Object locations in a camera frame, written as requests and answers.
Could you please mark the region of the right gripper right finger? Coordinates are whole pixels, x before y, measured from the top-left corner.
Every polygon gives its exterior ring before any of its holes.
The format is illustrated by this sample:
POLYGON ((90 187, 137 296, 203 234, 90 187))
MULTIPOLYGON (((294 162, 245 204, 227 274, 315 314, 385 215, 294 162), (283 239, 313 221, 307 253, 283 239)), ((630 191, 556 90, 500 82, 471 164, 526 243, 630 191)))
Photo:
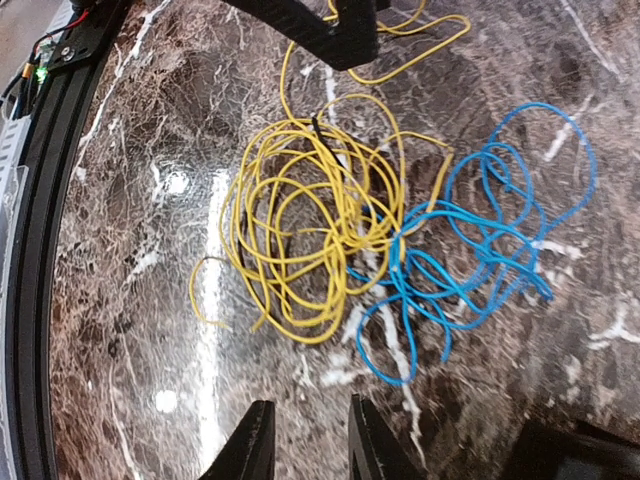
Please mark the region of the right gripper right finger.
POLYGON ((373 402, 353 394, 348 421, 350 479, 422 479, 373 402))

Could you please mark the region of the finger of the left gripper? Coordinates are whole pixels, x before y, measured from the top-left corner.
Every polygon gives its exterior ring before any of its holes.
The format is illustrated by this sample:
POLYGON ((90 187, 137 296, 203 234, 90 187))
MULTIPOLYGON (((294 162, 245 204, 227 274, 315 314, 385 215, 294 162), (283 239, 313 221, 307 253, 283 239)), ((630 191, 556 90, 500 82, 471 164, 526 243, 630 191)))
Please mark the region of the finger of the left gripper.
POLYGON ((383 0, 337 1, 338 20, 331 24, 298 0, 231 0, 229 4, 269 25, 337 71, 378 56, 377 13, 383 0))

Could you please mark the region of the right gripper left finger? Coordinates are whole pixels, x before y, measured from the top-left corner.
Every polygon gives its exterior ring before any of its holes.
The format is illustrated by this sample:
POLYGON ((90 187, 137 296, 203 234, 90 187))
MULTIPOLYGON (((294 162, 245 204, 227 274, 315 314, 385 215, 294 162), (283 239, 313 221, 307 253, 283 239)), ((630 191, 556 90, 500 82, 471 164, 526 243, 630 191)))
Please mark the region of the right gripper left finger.
POLYGON ((201 479, 273 479, 275 431, 275 404, 254 401, 201 479))

